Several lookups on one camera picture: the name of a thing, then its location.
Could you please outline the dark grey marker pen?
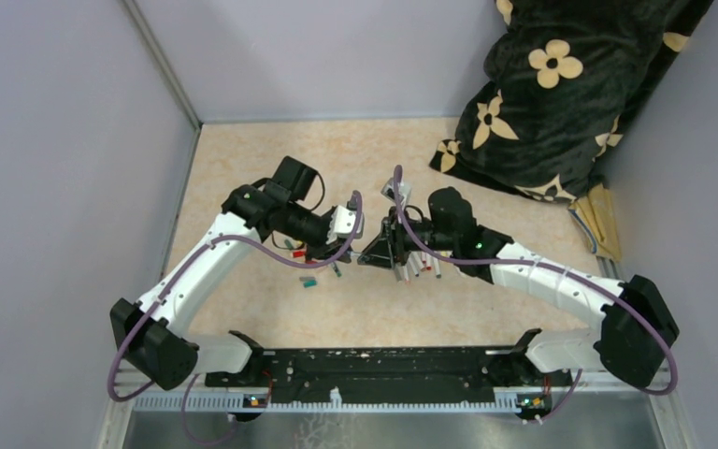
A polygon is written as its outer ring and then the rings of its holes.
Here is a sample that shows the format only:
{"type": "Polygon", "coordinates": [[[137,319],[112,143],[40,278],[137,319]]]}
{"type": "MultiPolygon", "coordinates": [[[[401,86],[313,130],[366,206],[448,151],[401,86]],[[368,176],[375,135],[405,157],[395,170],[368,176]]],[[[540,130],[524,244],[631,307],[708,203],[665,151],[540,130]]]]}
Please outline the dark grey marker pen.
{"type": "Polygon", "coordinates": [[[338,265],[337,265],[336,263],[332,263],[332,264],[330,265],[330,268],[334,271],[335,275],[336,275],[338,278],[341,278],[341,277],[342,277],[342,272],[341,272],[340,268],[338,267],[338,265]]]}

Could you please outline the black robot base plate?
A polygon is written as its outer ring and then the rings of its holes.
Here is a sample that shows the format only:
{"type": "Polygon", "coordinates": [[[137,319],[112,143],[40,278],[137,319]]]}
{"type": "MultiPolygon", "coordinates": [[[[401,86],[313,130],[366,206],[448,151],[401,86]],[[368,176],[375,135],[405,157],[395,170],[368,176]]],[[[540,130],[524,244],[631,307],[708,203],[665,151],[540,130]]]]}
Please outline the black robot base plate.
{"type": "Polygon", "coordinates": [[[240,373],[210,372],[207,387],[258,387],[274,404],[480,404],[504,387],[568,386],[569,373],[539,371],[512,346],[265,349],[240,373]]]}

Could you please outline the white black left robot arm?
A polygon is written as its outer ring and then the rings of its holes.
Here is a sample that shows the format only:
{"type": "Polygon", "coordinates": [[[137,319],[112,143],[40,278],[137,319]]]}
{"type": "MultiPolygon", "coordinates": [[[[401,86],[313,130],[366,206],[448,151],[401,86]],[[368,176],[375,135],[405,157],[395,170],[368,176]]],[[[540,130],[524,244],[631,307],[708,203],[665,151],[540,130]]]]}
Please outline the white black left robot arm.
{"type": "Polygon", "coordinates": [[[236,334],[196,337],[190,325],[223,279],[257,250],[296,269],[348,263],[352,242],[364,227],[360,192],[346,205],[318,214],[301,205],[321,174],[291,156],[275,173],[233,190],[204,236],[161,281],[136,301],[119,299],[109,312],[117,351],[107,390],[116,388],[123,361],[148,378],[148,386],[172,390],[193,375],[227,372],[240,386],[256,384],[262,361],[236,334]]]}

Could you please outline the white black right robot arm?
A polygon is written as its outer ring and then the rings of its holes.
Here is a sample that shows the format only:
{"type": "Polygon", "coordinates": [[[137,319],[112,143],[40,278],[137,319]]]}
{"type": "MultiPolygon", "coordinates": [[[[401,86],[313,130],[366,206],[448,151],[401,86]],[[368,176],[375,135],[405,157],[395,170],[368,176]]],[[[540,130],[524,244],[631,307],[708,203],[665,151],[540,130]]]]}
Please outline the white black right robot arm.
{"type": "Polygon", "coordinates": [[[359,264],[394,269],[417,252],[457,267],[468,277],[538,298],[582,320],[583,328],[538,330],[510,361],[513,378],[535,385],[548,372],[603,370],[649,394],[661,369],[669,372],[663,393],[678,381],[671,348],[680,330],[655,283],[599,277],[542,257],[477,222],[470,203],[452,187],[428,197],[426,217],[391,207],[381,231],[358,257],[359,264]]]}

